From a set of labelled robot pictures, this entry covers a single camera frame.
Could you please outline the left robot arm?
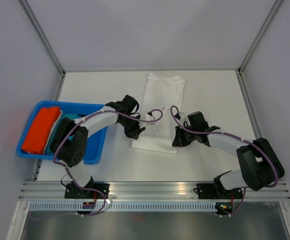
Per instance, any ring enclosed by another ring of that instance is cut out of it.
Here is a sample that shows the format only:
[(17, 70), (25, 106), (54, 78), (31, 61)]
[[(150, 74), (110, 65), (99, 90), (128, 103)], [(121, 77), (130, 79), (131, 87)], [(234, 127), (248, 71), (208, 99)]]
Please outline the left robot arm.
[(127, 138), (138, 139), (145, 130), (140, 126), (138, 109), (139, 103), (126, 95), (122, 101), (105, 104), (98, 112), (60, 121), (50, 145), (53, 163), (65, 169), (81, 197), (89, 198), (94, 192), (94, 180), (83, 162), (88, 138), (110, 125), (120, 124)]

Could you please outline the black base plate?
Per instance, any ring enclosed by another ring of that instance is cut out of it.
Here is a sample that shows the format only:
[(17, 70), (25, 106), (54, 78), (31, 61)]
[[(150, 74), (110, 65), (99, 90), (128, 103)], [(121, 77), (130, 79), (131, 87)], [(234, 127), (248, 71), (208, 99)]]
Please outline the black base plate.
[(100, 194), (100, 192), (105, 196), (108, 197), (109, 194), (109, 187), (108, 183), (93, 183), (92, 186), (87, 186), (87, 188), (92, 188), (94, 190), (83, 190), (77, 187), (73, 182), (66, 184), (65, 190), (65, 199), (100, 199), (103, 200), (104, 197)]
[(241, 188), (226, 190), (224, 187), (215, 183), (198, 183), (193, 189), (201, 200), (241, 200), (243, 192)]

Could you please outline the right aluminium frame post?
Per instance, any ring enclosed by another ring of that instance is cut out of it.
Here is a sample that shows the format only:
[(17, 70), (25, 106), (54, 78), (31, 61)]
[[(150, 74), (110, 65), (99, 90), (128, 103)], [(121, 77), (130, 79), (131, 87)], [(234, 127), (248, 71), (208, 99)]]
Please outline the right aluminium frame post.
[(273, 5), (271, 6), (268, 14), (266, 15), (259, 31), (256, 34), (256, 37), (254, 38), (250, 48), (248, 49), (242, 63), (240, 64), (239, 68), (237, 69), (237, 72), (239, 75), (242, 75), (244, 69), (247, 67), (247, 64), (249, 63), (253, 53), (255, 52), (256, 48), (260, 44), (262, 38), (266, 34), (267, 30), (269, 29), (269, 26), (271, 25), (272, 21), (274, 20), (275, 16), (279, 12), (281, 6), (283, 5), (284, 0), (275, 0)]

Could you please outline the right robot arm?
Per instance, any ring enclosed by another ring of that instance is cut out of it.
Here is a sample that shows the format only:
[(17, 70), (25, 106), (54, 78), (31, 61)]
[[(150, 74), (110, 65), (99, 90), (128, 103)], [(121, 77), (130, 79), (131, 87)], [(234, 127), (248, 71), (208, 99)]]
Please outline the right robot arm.
[(237, 188), (258, 191), (275, 187), (284, 177), (285, 170), (267, 139), (246, 140), (218, 126), (209, 126), (200, 111), (188, 115), (184, 123), (180, 123), (179, 114), (172, 117), (177, 123), (173, 147), (183, 148), (197, 141), (238, 159), (238, 170), (227, 171), (214, 178), (213, 192), (216, 196), (223, 198)]

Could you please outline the aluminium mounting rail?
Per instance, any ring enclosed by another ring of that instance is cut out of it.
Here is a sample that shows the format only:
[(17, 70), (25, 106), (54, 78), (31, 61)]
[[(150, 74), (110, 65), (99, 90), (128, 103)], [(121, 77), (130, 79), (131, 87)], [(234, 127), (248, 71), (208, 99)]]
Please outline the aluminium mounting rail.
[[(109, 182), (109, 200), (119, 202), (189, 202), (202, 201), (194, 192), (194, 181), (116, 181)], [(18, 200), (22, 201), (64, 201), (65, 188), (57, 181), (26, 181), (21, 186)], [(245, 200), (290, 201), (290, 193), (285, 182), (280, 181), (274, 188), (259, 191), (247, 189)]]

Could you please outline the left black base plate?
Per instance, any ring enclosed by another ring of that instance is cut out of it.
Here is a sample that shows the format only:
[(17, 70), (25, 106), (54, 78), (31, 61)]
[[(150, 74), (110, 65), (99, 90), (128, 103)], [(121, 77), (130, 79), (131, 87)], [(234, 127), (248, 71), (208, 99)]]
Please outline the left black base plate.
[(73, 182), (66, 184), (65, 190), (65, 199), (100, 199), (103, 200), (104, 197), (100, 194), (100, 192), (105, 196), (108, 197), (109, 194), (109, 187), (108, 183), (93, 183), (92, 186), (87, 186), (87, 188), (92, 188), (94, 190), (83, 190), (77, 187)]

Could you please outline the teal rolled t-shirt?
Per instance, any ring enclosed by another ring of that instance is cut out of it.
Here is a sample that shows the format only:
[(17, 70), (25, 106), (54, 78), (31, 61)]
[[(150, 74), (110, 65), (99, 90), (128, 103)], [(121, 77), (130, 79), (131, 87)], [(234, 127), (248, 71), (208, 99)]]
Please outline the teal rolled t-shirt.
[(58, 128), (58, 126), (59, 126), (61, 120), (64, 119), (64, 118), (69, 118), (70, 120), (74, 120), (74, 119), (78, 119), (78, 118), (81, 118), (81, 117), (82, 117), (82, 115), (75, 114), (75, 113), (64, 113), (64, 112), (63, 112), (63, 113), (61, 114), (61, 116), (60, 116), (60, 118), (58, 119), (56, 125), (52, 128), (52, 132), (51, 132), (51, 134), (50, 134), (50, 137), (49, 137), (48, 143), (47, 143), (47, 145), (46, 145), (46, 147), (45, 147), (45, 152), (44, 152), (45, 155), (49, 155), (49, 156), (52, 156), (52, 155), (53, 155), (53, 153), (52, 153), (52, 151), (51, 151), (51, 143), (52, 143), (52, 139), (53, 139), (53, 137), (54, 137), (54, 135), (55, 135), (55, 133), (56, 133), (56, 131), (57, 131), (57, 128)]

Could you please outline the orange rolled t-shirt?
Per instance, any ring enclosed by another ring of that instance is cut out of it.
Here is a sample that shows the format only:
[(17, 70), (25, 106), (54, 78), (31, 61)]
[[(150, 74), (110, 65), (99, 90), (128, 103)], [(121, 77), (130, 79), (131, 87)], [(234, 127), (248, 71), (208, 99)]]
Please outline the orange rolled t-shirt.
[(42, 107), (35, 116), (21, 146), (21, 150), (34, 155), (42, 155), (50, 138), (52, 128), (57, 124), (62, 112), (60, 107)]

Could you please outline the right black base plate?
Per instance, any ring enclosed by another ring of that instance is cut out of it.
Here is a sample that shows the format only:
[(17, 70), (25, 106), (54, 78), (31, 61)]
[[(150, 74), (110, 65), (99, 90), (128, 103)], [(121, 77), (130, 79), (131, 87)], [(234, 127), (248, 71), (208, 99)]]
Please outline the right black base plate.
[(198, 183), (193, 189), (201, 200), (241, 200), (243, 192), (241, 188), (226, 190), (224, 187), (215, 183)]

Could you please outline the white t-shirt with robot print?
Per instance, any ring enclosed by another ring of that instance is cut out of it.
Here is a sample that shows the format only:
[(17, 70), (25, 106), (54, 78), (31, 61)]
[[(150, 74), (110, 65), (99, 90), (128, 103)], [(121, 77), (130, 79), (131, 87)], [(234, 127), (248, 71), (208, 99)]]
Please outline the white t-shirt with robot print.
[(149, 73), (141, 105), (141, 118), (153, 109), (160, 109), (163, 117), (156, 123), (147, 123), (137, 140), (131, 147), (138, 150), (176, 154), (177, 148), (172, 146), (175, 138), (176, 123), (170, 114), (170, 107), (182, 108), (186, 79), (180, 76), (164, 77)]

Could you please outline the aluminium frame post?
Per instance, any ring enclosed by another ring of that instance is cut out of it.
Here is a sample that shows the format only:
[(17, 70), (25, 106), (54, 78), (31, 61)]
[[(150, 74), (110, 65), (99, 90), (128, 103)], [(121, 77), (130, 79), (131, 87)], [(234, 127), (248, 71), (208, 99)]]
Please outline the aluminium frame post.
[(63, 77), (65, 75), (65, 70), (63, 69), (60, 61), (58, 60), (43, 28), (41, 27), (33, 9), (31, 8), (29, 2), (27, 0), (19, 0), (18, 1), (20, 6), (22, 7), (24, 13), (26, 14), (27, 18), (29, 19), (32, 27), (34, 28), (40, 42), (42, 43), (43, 47), (45, 48), (49, 58), (51, 59), (52, 63)]
[(275, 0), (273, 5), (271, 6), (268, 14), (266, 15), (259, 31), (256, 34), (256, 37), (254, 38), (250, 48), (248, 49), (242, 63), (240, 64), (239, 68), (237, 69), (237, 72), (239, 75), (242, 75), (244, 69), (247, 67), (247, 64), (249, 63), (253, 53), (255, 52), (256, 48), (260, 44), (262, 38), (266, 34), (267, 30), (269, 29), (269, 26), (271, 25), (272, 21), (274, 20), (275, 16), (279, 12), (281, 6), (283, 5), (284, 0)]

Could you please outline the left aluminium frame post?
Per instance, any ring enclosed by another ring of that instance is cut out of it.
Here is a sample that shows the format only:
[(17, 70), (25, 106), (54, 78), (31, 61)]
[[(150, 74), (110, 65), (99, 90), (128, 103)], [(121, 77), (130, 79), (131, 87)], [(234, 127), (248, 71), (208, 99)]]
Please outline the left aluminium frame post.
[(29, 2), (27, 0), (19, 0), (18, 1), (20, 6), (22, 7), (24, 13), (26, 14), (27, 18), (29, 19), (32, 27), (34, 28), (40, 42), (42, 43), (43, 47), (45, 48), (49, 58), (51, 59), (52, 63), (63, 77), (65, 75), (65, 70), (63, 69), (60, 61), (58, 60), (43, 28), (41, 27), (33, 9), (31, 8)]

